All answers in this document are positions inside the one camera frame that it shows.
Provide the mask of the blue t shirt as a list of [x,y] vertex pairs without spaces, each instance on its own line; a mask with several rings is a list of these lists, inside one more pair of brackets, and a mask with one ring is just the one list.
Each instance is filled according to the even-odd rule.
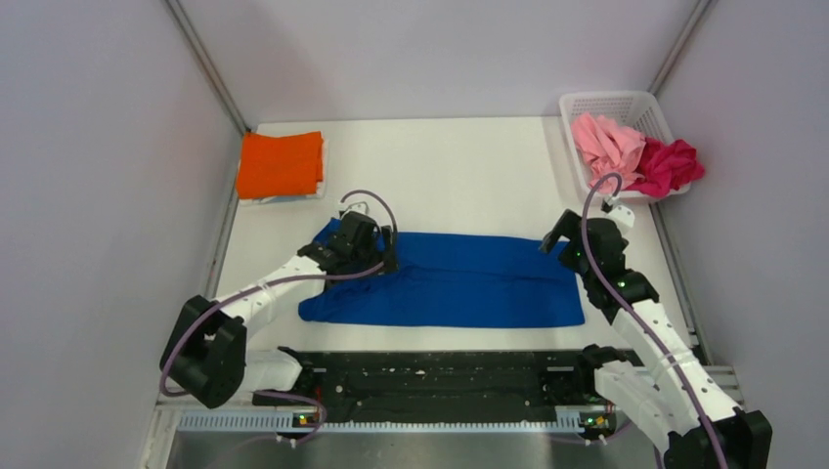
[[381,326],[555,328],[581,325],[575,274],[535,240],[402,232],[397,271],[335,284],[305,300],[305,321]]

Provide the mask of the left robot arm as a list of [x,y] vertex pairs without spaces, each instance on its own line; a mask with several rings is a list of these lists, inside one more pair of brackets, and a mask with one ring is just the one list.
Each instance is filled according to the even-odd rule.
[[395,271],[397,237],[395,225],[345,211],[330,234],[270,274],[223,297],[190,298],[160,359],[161,394],[191,396],[207,408],[224,405],[243,384],[249,338],[337,283]]

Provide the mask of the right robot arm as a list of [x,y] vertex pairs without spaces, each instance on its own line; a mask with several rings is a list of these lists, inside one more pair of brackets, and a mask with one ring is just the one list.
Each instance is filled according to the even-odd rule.
[[649,279],[628,268],[618,223],[565,210],[541,250],[548,254],[556,244],[560,264],[581,279],[589,302],[648,372],[641,377],[623,352],[592,344],[577,359],[576,395],[620,409],[650,440],[662,468],[765,468],[770,422],[731,398],[684,343]]

